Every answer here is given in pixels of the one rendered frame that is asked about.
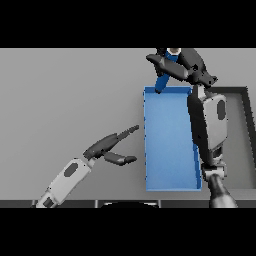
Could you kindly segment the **dark grey bin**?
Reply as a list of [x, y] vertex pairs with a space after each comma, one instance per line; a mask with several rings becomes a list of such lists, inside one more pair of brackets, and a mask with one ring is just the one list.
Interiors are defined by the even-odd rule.
[[212, 87], [226, 97], [228, 138], [224, 160], [228, 189], [256, 189], [256, 130], [247, 87]]

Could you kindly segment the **blue bin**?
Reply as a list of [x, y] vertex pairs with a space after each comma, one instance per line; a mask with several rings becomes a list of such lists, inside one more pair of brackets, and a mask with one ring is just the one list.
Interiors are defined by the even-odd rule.
[[187, 97], [190, 86], [166, 87], [157, 94], [144, 87], [146, 190], [200, 191], [199, 150], [192, 140]]

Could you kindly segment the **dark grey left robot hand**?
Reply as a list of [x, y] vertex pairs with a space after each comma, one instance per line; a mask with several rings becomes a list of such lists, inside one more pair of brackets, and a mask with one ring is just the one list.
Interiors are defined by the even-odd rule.
[[121, 140], [125, 139], [127, 136], [138, 129], [139, 126], [135, 125], [121, 132], [120, 134], [113, 133], [105, 136], [104, 138], [91, 145], [88, 149], [86, 149], [83, 153], [83, 156], [88, 161], [90, 161], [92, 158], [99, 159], [103, 157], [105, 161], [118, 166], [123, 166], [125, 164], [135, 162], [137, 160], [135, 156], [122, 156], [120, 154], [113, 153], [112, 148], [115, 147]]

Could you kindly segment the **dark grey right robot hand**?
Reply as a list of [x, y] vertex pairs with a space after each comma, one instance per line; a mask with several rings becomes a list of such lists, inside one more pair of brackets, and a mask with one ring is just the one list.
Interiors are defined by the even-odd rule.
[[188, 82], [191, 85], [202, 84], [205, 88], [210, 88], [218, 78], [211, 75], [206, 65], [194, 48], [180, 48], [181, 52], [176, 62], [168, 60], [155, 54], [148, 54], [146, 60], [158, 67], [163, 73], [170, 77]]

